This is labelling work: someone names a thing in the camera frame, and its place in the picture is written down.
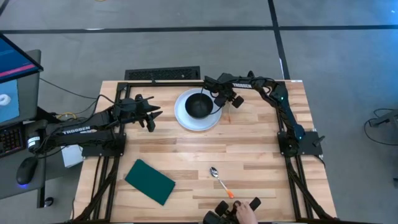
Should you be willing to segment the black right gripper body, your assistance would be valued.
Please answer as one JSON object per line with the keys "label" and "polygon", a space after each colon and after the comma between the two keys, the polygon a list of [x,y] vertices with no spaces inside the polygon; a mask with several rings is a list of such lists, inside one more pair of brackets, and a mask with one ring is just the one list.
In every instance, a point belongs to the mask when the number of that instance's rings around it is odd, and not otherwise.
{"label": "black right gripper body", "polygon": [[204,89],[211,93],[219,93],[221,96],[227,98],[234,98],[237,94],[233,91],[231,83],[219,82],[211,77],[205,76]]}

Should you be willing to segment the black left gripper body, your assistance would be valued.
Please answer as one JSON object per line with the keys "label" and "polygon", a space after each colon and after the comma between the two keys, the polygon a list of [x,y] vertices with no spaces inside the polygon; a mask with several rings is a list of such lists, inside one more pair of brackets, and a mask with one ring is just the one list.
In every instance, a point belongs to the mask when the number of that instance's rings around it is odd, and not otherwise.
{"label": "black left gripper body", "polygon": [[113,118],[120,123],[135,123],[143,121],[147,117],[145,105],[148,99],[142,95],[136,95],[136,98],[125,98],[114,104]]}

